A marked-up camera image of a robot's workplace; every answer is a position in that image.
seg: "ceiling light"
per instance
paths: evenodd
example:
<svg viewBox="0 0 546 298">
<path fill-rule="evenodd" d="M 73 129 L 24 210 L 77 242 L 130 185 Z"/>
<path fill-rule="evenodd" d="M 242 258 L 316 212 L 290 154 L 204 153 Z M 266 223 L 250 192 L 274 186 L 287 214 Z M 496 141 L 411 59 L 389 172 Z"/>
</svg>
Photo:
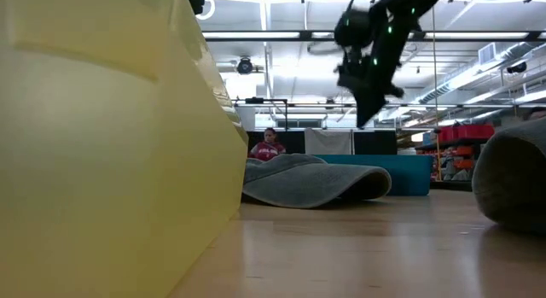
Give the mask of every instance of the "ceiling light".
<svg viewBox="0 0 546 298">
<path fill-rule="evenodd" d="M 488 116 L 491 116 L 493 114 L 497 114 L 499 112 L 500 112 L 500 110 L 490 111 L 490 112 L 487 112 L 487 113 L 484 113 L 484 114 L 476 115 L 475 117 L 473 117 L 473 119 L 487 118 Z"/>
<path fill-rule="evenodd" d="M 457 120 L 443 120 L 438 123 L 439 126 L 452 126 L 457 122 Z"/>
<path fill-rule="evenodd" d="M 421 120 L 419 120 L 419 119 L 411 120 L 410 122 L 404 124 L 404 127 L 416 126 L 419 123 L 421 123 Z"/>
<path fill-rule="evenodd" d="M 418 142 L 418 143 L 423 142 L 423 134 L 424 132 L 420 132 L 420 133 L 411 135 L 411 141 Z"/>
<path fill-rule="evenodd" d="M 462 105 L 463 108 L 512 108 L 514 105 L 480 105 L 480 104 L 466 104 Z"/>
<path fill-rule="evenodd" d="M 317 79 L 330 80 L 336 79 L 338 74 L 331 70 L 325 70 L 318 67 L 276 67 L 272 71 L 273 75 L 283 78 L 302 78 L 302 79 Z"/>
<path fill-rule="evenodd" d="M 418 106 L 400 106 L 404 110 L 426 110 L 428 108 L 436 108 L 435 105 L 418 105 Z M 447 110 L 447 107 L 438 107 L 438 111 Z"/>
<path fill-rule="evenodd" d="M 522 96 L 520 98 L 516 98 L 515 102 L 532 102 L 536 101 L 538 99 L 546 98 L 546 90 L 545 91 L 539 91 L 535 93 L 529 93 L 525 96 Z"/>
<path fill-rule="evenodd" d="M 475 103 L 475 102 L 482 102 L 486 99 L 488 99 L 489 97 L 491 96 L 494 96 L 495 94 L 491 93 L 491 92 L 487 92 L 487 93 L 484 93 L 484 94 L 480 94 L 478 96 L 475 96 L 469 100 L 467 100 L 465 103 Z"/>
<path fill-rule="evenodd" d="M 435 38 L 524 38 L 527 32 L 436 32 Z M 433 38 L 427 33 L 426 38 Z"/>
<path fill-rule="evenodd" d="M 541 107 L 546 108 L 546 104 L 544 103 L 527 103 L 523 105 L 519 105 L 520 108 L 535 108 L 535 107 Z"/>
<path fill-rule="evenodd" d="M 353 104 L 353 103 L 348 103 L 348 104 L 344 104 L 344 103 L 337 103 L 337 104 L 302 103 L 302 104 L 294 104 L 293 106 L 296 107 L 296 108 L 326 108 L 326 107 L 329 107 L 329 108 L 353 108 L 353 107 L 356 107 L 357 105 Z"/>
<path fill-rule="evenodd" d="M 259 0 L 259 19 L 262 26 L 262 30 L 267 30 L 267 18 L 265 15 L 265 0 Z"/>
<path fill-rule="evenodd" d="M 203 32 L 205 38 L 299 38 L 299 32 Z"/>
<path fill-rule="evenodd" d="M 333 35 L 333 32 L 313 32 L 311 34 L 313 38 L 331 38 Z"/>
</svg>

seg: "fluorescent light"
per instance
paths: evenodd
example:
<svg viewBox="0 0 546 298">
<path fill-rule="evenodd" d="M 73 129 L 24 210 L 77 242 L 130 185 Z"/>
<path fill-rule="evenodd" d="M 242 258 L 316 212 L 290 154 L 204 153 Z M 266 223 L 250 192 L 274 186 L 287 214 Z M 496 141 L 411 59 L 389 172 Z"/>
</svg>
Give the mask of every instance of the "fluorescent light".
<svg viewBox="0 0 546 298">
<path fill-rule="evenodd" d="M 513 105 L 503 104 L 503 105 L 480 105 L 480 104 L 467 104 L 462 105 L 463 108 L 512 108 Z"/>
<path fill-rule="evenodd" d="M 262 30 L 267 30 L 267 19 L 265 15 L 265 0 L 259 0 L 259 19 L 262 26 Z"/>
<path fill-rule="evenodd" d="M 480 95 L 478 95 L 476 97 L 473 97 L 473 98 L 467 100 L 465 103 L 481 102 L 481 101 L 484 101 L 484 100 L 488 99 L 491 96 L 494 96 L 494 94 L 491 93 L 491 92 L 487 92 L 487 93 L 484 93 L 484 94 L 480 94 Z"/>
<path fill-rule="evenodd" d="M 330 38 L 333 37 L 333 32 L 313 32 L 311 36 L 313 38 Z"/>
<path fill-rule="evenodd" d="M 525 96 L 522 96 L 520 98 L 516 98 L 515 102 L 517 102 L 517 103 L 532 102 L 532 101 L 536 101 L 536 100 L 541 99 L 541 98 L 546 98 L 546 90 L 545 91 L 535 92 L 535 93 L 529 93 L 529 94 L 527 94 Z"/>
<path fill-rule="evenodd" d="M 205 38 L 299 38 L 299 32 L 203 32 Z"/>
<path fill-rule="evenodd" d="M 301 103 L 301 104 L 294 104 L 296 108 L 353 108 L 356 107 L 357 104 L 351 103 L 351 104 L 344 104 L 344 103 L 336 103 L 336 104 L 327 104 L 327 103 Z"/>
<path fill-rule="evenodd" d="M 423 142 L 423 134 L 424 134 L 424 132 L 420 132 L 420 133 L 411 135 L 411 141 L 413 141 L 413 142 Z"/>
<path fill-rule="evenodd" d="M 404 110 L 426 110 L 428 108 L 435 109 L 435 105 L 421 105 L 421 106 L 408 106 L 408 107 L 400 107 Z M 438 111 L 444 111 L 447 110 L 447 107 L 438 107 Z"/>
<path fill-rule="evenodd" d="M 419 123 L 421 123 L 421 120 L 418 120 L 418 119 L 411 120 L 410 122 L 404 124 L 404 127 L 416 126 L 416 125 L 419 124 Z"/>
<path fill-rule="evenodd" d="M 524 38 L 527 32 L 436 32 L 436 38 Z M 426 38 L 433 38 L 427 33 Z"/>
<path fill-rule="evenodd" d="M 439 126 L 452 126 L 457 122 L 457 120 L 443 120 L 438 123 Z"/>
<path fill-rule="evenodd" d="M 302 78 L 302 79 L 320 79 L 320 80 L 329 80 L 335 81 L 338 74 L 334 73 L 333 68 L 327 69 L 326 67 L 314 66 L 314 67 L 290 67 L 282 66 L 275 67 L 273 75 L 283 78 Z"/>
<path fill-rule="evenodd" d="M 499 111 L 500 110 L 494 110 L 494 111 L 490 111 L 490 112 L 487 112 L 487 113 L 484 113 L 484 114 L 476 115 L 475 117 L 473 117 L 473 119 L 487 118 L 490 115 L 497 114 Z"/>
<path fill-rule="evenodd" d="M 535 108 L 535 107 L 542 107 L 546 108 L 546 103 L 531 103 L 531 104 L 523 104 L 519 105 L 520 108 Z"/>
<path fill-rule="evenodd" d="M 447 108 L 457 108 L 457 105 L 451 105 L 451 104 L 441 104 L 439 105 L 440 107 L 438 107 L 438 109 L 441 111 L 441 110 L 446 110 Z M 436 108 L 436 105 L 431 105 L 430 108 Z"/>
<path fill-rule="evenodd" d="M 237 97 L 245 99 L 256 96 L 256 83 L 252 79 L 250 81 L 243 78 L 226 79 L 225 89 L 231 99 Z"/>
</svg>

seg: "yellow panel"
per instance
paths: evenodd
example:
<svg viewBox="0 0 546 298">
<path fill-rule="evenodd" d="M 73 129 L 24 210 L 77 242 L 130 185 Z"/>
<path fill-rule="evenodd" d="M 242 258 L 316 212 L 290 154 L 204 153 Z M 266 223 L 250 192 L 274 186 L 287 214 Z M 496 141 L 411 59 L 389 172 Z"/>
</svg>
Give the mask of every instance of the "yellow panel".
<svg viewBox="0 0 546 298">
<path fill-rule="evenodd" d="M 10 39 L 157 79 L 166 22 L 138 0 L 9 0 Z"/>
<path fill-rule="evenodd" d="M 233 121 L 235 128 L 240 133 L 241 137 L 247 141 L 248 135 L 241 125 L 241 118 L 235 111 L 228 92 L 225 90 L 222 77 L 216 68 L 216 62 L 206 45 L 205 37 L 200 32 L 199 24 L 195 17 L 191 15 L 191 7 L 188 0 L 175 0 L 173 4 L 172 14 L 170 17 L 169 26 L 173 33 L 180 37 L 183 44 L 186 46 L 189 54 L 195 65 L 201 71 L 201 74 L 206 75 L 205 81 L 212 88 L 214 96 L 224 109 L 229 119 Z"/>
<path fill-rule="evenodd" d="M 139 3 L 128 25 L 152 22 L 137 16 L 154 11 L 141 0 L 104 2 L 120 4 L 120 11 Z M 57 7 L 43 3 L 48 11 Z M 32 4 L 38 2 L 18 0 L 11 15 Z M 167 30 L 157 82 L 61 57 L 66 53 L 15 50 L 4 8 L 0 297 L 167 296 L 241 196 L 246 143 L 205 81 L 214 72 L 203 73 Z M 79 19 L 80 9 L 66 12 L 89 24 Z M 124 15 L 111 22 L 126 21 Z M 64 22 L 50 22 L 48 14 L 41 20 L 47 36 L 63 37 Z M 61 49 L 53 42 L 52 50 Z M 112 43 L 108 54 L 124 53 L 125 46 Z"/>
<path fill-rule="evenodd" d="M 100 63 L 152 80 L 158 77 L 170 26 L 247 141 L 188 0 L 9 0 L 9 11 L 10 40 L 19 48 Z"/>
</svg>

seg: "ceiling beam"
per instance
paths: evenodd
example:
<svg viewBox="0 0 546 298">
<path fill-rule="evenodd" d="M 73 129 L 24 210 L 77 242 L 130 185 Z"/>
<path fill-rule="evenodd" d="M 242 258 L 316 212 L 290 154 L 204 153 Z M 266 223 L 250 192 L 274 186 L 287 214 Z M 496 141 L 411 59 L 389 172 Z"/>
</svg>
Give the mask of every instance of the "ceiling beam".
<svg viewBox="0 0 546 298">
<path fill-rule="evenodd" d="M 450 29 L 450 27 L 453 26 L 453 24 L 455 24 L 458 20 L 460 20 L 479 1 L 480 0 L 471 0 L 469 3 L 465 3 L 464 8 L 461 11 L 459 11 L 459 13 L 457 13 L 457 15 L 455 15 L 455 17 L 453 17 L 447 25 L 444 26 L 444 30 Z M 412 51 L 411 55 L 402 62 L 402 65 L 410 62 L 413 58 L 415 58 L 421 52 L 421 50 L 424 50 L 427 46 L 428 44 L 418 45 L 417 49 Z"/>
<path fill-rule="evenodd" d="M 204 31 L 207 42 L 333 42 L 332 31 Z M 546 31 L 411 32 L 408 42 L 546 42 Z"/>
</svg>

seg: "shelf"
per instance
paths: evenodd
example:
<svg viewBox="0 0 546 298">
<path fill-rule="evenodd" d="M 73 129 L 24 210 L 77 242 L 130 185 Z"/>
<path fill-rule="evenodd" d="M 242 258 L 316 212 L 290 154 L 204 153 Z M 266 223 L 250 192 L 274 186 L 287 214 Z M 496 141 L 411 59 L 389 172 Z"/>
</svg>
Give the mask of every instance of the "shelf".
<svg viewBox="0 0 546 298">
<path fill-rule="evenodd" d="M 452 146 L 461 146 L 461 145 L 475 145 L 475 144 L 484 144 L 487 143 L 487 140 L 489 139 L 472 139 L 472 138 L 463 138 L 463 139 L 457 139 L 454 141 L 448 141 L 443 142 L 440 144 L 440 149 L 447 149 Z M 420 147 L 416 147 L 415 150 L 431 150 L 436 149 L 436 143 L 428 144 L 428 145 L 422 145 Z"/>
</svg>

